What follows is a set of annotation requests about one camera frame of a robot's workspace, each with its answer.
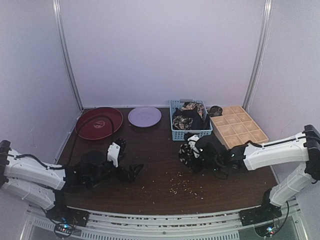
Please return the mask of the black skull pattern tie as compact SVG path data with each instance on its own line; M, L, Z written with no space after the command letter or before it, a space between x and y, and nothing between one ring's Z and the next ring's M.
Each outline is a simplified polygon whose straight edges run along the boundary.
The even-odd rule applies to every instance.
M185 166L191 166L194 157L195 155L187 143L184 143L180 146L178 158L182 164Z

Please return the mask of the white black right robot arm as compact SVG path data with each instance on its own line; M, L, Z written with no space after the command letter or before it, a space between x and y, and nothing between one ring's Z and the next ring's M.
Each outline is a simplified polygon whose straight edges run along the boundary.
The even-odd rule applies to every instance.
M246 143L227 149L214 135L193 135L187 143L198 167L224 175L246 173L263 167L298 162L298 167L285 180L266 194L266 202L256 210L259 220L268 220L288 199L309 184L320 180L320 133L311 124L293 136L267 142Z

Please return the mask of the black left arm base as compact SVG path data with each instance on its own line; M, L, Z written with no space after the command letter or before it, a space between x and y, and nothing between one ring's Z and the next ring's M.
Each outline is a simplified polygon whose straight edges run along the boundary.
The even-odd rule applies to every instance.
M64 206L54 206L45 212L48 219L68 225L86 227L90 213L85 210L69 208Z

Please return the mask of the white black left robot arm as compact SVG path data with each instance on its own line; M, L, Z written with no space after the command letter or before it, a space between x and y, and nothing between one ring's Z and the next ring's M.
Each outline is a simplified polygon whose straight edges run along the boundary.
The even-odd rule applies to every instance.
M61 222L72 218L64 202L65 194L77 194L95 188L115 177L132 183L143 164L124 168L119 161L127 142L119 138L106 153L90 151L75 165L43 163L32 154L20 154L8 140L0 142L0 187L22 200L31 202L46 212L52 212Z

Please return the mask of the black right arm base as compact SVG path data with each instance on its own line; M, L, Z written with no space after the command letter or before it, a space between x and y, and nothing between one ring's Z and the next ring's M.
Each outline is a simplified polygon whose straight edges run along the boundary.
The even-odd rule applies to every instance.
M250 209L241 210L239 213L240 221L243 226L255 225L262 222L280 218L281 208L272 204L261 205Z

